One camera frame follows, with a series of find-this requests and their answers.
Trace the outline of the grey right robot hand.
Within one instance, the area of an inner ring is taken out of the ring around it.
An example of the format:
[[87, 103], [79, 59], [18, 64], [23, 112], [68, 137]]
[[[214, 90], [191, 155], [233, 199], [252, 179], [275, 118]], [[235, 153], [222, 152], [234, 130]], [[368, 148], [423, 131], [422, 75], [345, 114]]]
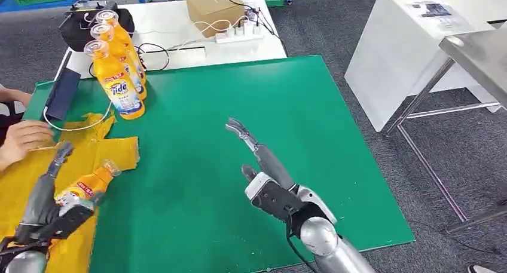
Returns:
[[225, 128], [235, 132], [239, 139], [243, 140], [248, 148], [253, 152], [260, 166], [261, 171], [274, 179], [283, 189], [293, 190], [295, 182], [292, 177], [275, 156], [275, 154], [263, 143], [257, 141], [248, 129], [238, 120], [229, 118]]

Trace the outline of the person's right hand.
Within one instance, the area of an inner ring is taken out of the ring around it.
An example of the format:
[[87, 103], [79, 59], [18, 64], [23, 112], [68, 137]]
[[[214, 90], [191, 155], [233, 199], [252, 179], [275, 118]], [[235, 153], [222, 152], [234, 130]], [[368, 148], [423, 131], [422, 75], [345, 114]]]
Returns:
[[48, 143], [53, 136], [51, 126], [42, 121], [25, 120], [9, 126], [1, 145], [1, 171]]

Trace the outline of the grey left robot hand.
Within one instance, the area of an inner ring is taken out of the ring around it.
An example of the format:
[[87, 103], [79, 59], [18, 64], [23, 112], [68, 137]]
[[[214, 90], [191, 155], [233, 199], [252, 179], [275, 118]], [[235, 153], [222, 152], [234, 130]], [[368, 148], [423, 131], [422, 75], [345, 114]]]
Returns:
[[64, 194], [60, 204], [55, 198], [56, 177], [73, 150], [71, 143], [60, 145], [47, 171], [37, 179], [16, 228], [15, 243], [65, 240], [94, 214], [103, 192], [90, 198]]

